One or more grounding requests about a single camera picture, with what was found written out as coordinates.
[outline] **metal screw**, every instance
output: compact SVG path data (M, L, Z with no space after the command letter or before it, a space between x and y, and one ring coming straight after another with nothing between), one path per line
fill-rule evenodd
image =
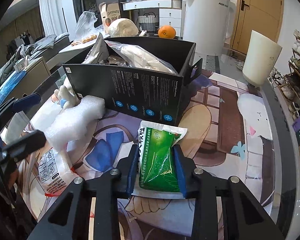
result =
M74 181L75 184L80 184L81 182L83 182L83 178L76 177L73 181Z
M231 180L233 183L238 183L238 182L240 181L239 178L236 177L236 176L232 176L232 177L230 178L230 180Z
M118 169L112 169L112 170L110 170L110 174L111 175L117 175L117 174L119 174L119 170Z
M203 173L203 169L201 169L201 168L195 168L194 169L194 173L200 175L200 174Z

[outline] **white washing machine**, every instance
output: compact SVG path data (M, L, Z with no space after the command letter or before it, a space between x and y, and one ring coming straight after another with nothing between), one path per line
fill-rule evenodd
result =
M230 0L186 0L183 40L197 44L197 57L221 56Z

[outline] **box handle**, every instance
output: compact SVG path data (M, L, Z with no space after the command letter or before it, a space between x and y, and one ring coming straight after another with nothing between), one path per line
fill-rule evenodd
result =
M190 69L190 78L189 78L189 83L190 84L193 80L195 80L198 76L201 75L201 70L202 70L202 62L203 62L203 59L200 58L197 63L195 63L191 69ZM194 75L191 77L191 73L192 73L192 70L197 67L197 69L195 70L194 72Z

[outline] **white curtain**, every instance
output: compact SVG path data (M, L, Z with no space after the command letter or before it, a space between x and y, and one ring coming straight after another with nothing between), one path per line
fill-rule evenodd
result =
M61 0L39 0L39 7L45 36L67 32Z

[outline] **storage basket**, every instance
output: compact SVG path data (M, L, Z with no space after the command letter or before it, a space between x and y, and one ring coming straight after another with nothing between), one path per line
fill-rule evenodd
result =
M156 33L157 31L156 26L159 26L159 18L155 14L150 15L150 13L146 13L143 16L139 16L138 20L139 20L139 26L141 31L146 30L147 32Z

